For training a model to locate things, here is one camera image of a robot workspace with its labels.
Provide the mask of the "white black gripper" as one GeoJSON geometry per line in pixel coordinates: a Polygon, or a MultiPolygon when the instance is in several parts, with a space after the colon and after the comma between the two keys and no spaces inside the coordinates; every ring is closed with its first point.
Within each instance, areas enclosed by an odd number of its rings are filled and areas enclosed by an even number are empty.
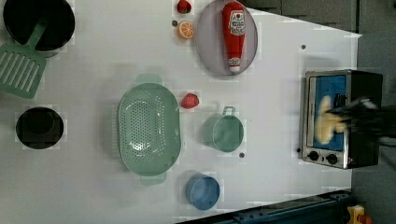
{"type": "Polygon", "coordinates": [[[370,98],[358,98],[346,105],[344,122],[353,133],[378,135],[381,132],[379,108],[370,98]]]}

